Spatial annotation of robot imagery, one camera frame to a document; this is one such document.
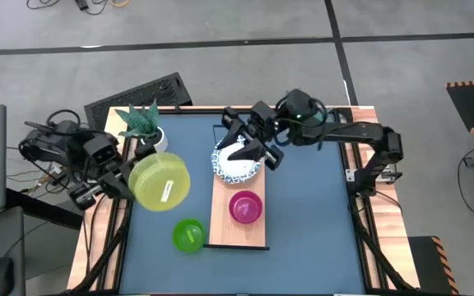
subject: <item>gray floor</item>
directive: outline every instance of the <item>gray floor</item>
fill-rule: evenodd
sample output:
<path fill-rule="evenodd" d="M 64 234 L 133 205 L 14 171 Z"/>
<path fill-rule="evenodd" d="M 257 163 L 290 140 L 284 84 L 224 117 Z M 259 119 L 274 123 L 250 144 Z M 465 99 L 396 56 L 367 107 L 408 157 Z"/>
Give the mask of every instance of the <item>gray floor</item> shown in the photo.
<path fill-rule="evenodd" d="M 474 32 L 474 1 L 333 5 L 343 36 Z M 320 0 L 133 0 L 95 17 L 72 0 L 38 11 L 25 0 L 0 1 L 0 49 L 331 35 Z M 359 103 L 374 105 L 380 121 L 402 134 L 397 190 L 409 235 L 439 236 L 461 293 L 474 294 L 474 215 L 456 182 L 474 136 L 444 89 L 448 81 L 474 80 L 474 39 L 344 46 Z M 180 73 L 197 105 L 275 103 L 295 87 L 325 104 L 348 104 L 333 44 L 7 55 L 0 56 L 0 104 L 8 107 L 8 145 L 28 132 L 25 120 L 43 122 L 60 108 L 83 116 L 83 105 L 171 72 Z M 9 173 L 33 168 L 8 152 Z M 462 187 L 474 206 L 474 171 L 462 170 Z M 44 199 L 72 207 L 65 195 Z M 37 223 L 29 219 L 26 228 Z M 76 240 L 76 232 L 53 225 L 27 237 L 28 295 L 64 289 Z"/>

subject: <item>blue table surface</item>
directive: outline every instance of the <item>blue table surface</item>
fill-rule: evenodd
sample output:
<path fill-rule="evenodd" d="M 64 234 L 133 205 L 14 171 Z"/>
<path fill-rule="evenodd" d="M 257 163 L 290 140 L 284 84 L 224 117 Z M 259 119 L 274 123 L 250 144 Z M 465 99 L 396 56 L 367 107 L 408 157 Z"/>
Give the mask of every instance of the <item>blue table surface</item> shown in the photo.
<path fill-rule="evenodd" d="M 178 251 L 174 226 L 200 220 L 209 231 L 210 156 L 226 133 L 221 116 L 161 115 L 167 151 L 188 167 L 191 189 L 166 212 L 132 209 L 121 294 L 362 294 L 363 280 L 337 143 L 283 147 L 281 166 L 266 172 L 270 251 L 204 248 Z"/>

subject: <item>potted plant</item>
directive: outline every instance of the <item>potted plant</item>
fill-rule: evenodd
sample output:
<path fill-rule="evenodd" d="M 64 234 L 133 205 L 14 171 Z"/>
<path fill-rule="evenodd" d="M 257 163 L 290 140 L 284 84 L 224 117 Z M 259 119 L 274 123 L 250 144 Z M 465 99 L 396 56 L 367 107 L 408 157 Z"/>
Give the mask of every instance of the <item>potted plant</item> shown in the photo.
<path fill-rule="evenodd" d="M 120 132 L 119 136 L 125 136 L 126 138 L 134 137 L 140 139 L 143 145 L 152 144 L 157 152 L 165 151 L 168 141 L 164 130 L 158 126 L 159 113 L 156 100 L 147 109 L 146 106 L 142 106 L 140 111 L 131 104 L 129 105 L 129 112 L 118 109 L 114 111 L 129 127 L 128 131 Z"/>

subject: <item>white sticker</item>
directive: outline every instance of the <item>white sticker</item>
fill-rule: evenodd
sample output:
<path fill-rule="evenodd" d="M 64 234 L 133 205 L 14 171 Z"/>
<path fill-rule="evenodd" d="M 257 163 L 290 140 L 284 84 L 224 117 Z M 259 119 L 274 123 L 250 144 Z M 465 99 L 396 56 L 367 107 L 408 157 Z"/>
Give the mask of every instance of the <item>white sticker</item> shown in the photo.
<path fill-rule="evenodd" d="M 168 180 L 168 182 L 165 183 L 164 187 L 164 192 L 162 192 L 162 197 L 160 198 L 161 202 L 167 202 L 168 198 L 170 197 L 171 193 L 171 188 L 173 187 L 173 181 Z"/>

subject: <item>wooden cutting board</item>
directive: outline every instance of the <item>wooden cutting board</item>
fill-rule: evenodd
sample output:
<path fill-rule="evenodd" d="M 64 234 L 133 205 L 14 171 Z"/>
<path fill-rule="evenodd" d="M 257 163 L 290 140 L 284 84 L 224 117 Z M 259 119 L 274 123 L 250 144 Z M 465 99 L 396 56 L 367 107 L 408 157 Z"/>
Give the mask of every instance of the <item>wooden cutting board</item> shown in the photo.
<path fill-rule="evenodd" d="M 263 201 L 263 213 L 252 224 L 241 224 L 230 214 L 231 197 L 240 191 L 255 192 Z M 213 194 L 211 197 L 211 245 L 266 247 L 266 202 L 265 202 L 265 168 L 261 168 L 255 176 L 244 183 L 227 184 L 219 176 L 213 176 Z"/>

